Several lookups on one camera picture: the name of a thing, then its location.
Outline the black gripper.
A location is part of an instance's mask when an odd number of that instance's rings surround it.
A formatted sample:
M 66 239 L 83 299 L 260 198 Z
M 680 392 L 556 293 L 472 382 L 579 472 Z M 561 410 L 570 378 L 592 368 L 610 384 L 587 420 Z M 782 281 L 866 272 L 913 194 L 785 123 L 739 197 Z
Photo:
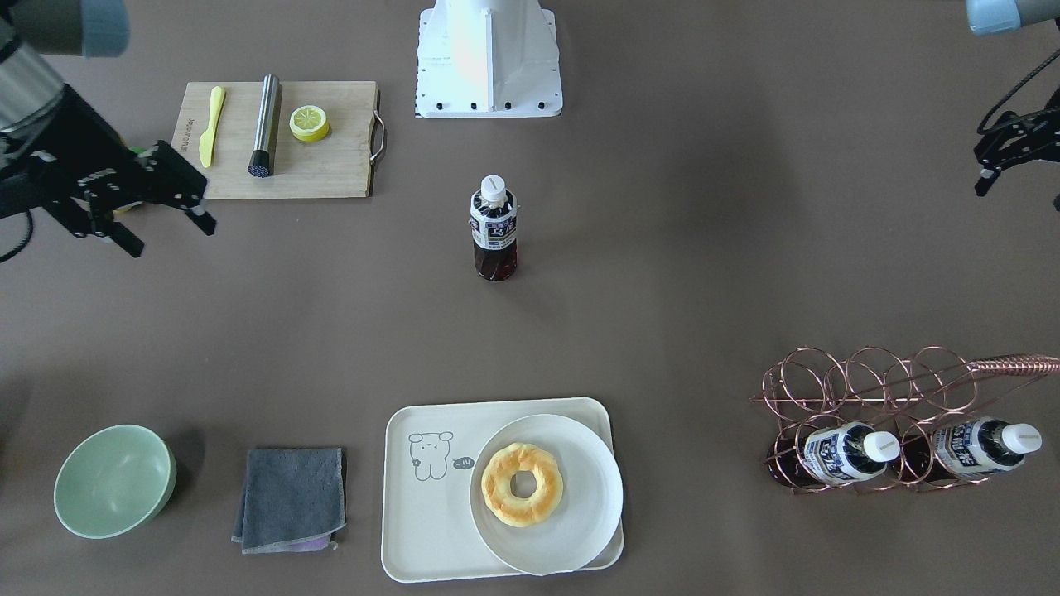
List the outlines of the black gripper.
M 15 143 L 2 169 L 4 218 L 42 208 L 69 233 L 110 240 L 130 257 L 142 256 L 145 244 L 113 214 L 137 201 L 178 209 L 205 235 L 215 234 L 200 170 L 163 140 L 130 150 L 68 84 L 49 112 L 2 139 Z
M 999 180 L 1000 173 L 1010 166 L 1031 160 L 1059 162 L 1058 129 L 1057 109 L 1046 110 L 1037 117 L 1001 113 L 990 132 L 985 132 L 973 148 L 983 166 L 980 178 L 974 185 L 976 195 L 985 197 Z

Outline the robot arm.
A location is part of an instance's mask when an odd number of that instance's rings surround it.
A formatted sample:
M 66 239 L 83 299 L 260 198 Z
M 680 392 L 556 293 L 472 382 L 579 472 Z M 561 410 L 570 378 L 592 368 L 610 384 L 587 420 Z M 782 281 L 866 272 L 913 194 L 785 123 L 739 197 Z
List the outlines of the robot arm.
M 1041 22 L 1059 27 L 1058 1 L 966 1 L 969 29 L 976 36 L 991 36 Z M 1059 162 L 1059 90 L 1053 91 L 1041 109 L 1029 113 L 1000 110 L 1027 84 L 1058 60 L 1059 50 L 1037 65 L 980 119 L 976 133 L 980 136 L 976 155 L 980 177 L 974 185 L 976 195 L 984 197 L 1011 166 L 1031 161 Z
M 129 27 L 123 1 L 4 1 L 1 215 L 41 209 L 69 234 L 102 238 L 139 257 L 143 241 L 116 211 L 167 206 L 211 235 L 207 178 L 166 141 L 132 150 L 48 60 L 119 56 Z

